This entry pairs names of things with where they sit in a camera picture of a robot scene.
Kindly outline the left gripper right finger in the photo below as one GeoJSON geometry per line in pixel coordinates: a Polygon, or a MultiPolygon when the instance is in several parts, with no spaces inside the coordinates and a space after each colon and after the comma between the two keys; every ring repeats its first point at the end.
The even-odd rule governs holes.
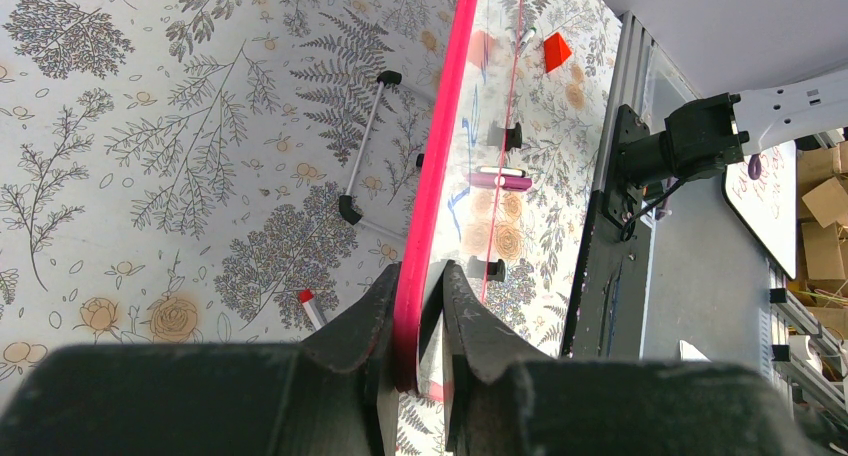
{"type": "Polygon", "coordinates": [[[514,333],[445,266],[446,448],[456,455],[810,455],[777,392],[746,368],[574,361],[514,333]]]}

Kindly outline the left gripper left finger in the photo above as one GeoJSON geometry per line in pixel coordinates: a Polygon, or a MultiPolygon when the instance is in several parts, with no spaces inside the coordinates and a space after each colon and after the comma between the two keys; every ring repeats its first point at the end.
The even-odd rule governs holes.
{"type": "Polygon", "coordinates": [[[400,268],[299,343],[66,346],[1,417],[5,455],[390,455],[400,268]]]}

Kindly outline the pink framed whiteboard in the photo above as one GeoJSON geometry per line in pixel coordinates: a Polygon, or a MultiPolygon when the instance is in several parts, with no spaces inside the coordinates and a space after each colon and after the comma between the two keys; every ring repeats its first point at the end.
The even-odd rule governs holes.
{"type": "Polygon", "coordinates": [[[471,186],[467,176],[480,166],[506,167],[509,151],[486,139],[492,123],[514,125],[516,49],[533,27],[524,6],[525,0],[457,0],[397,285],[393,362],[401,392],[419,386],[426,327],[437,320],[426,307],[445,266],[463,264],[491,279],[496,211],[475,210],[472,200],[505,190],[471,186]]]}

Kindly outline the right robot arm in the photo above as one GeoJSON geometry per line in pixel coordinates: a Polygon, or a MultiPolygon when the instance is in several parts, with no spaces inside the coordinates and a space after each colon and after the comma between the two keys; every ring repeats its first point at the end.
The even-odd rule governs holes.
{"type": "Polygon", "coordinates": [[[747,156],[847,126],[847,71],[773,88],[689,101],[664,129],[617,129],[615,171],[637,188],[668,178],[710,179],[747,156]]]}

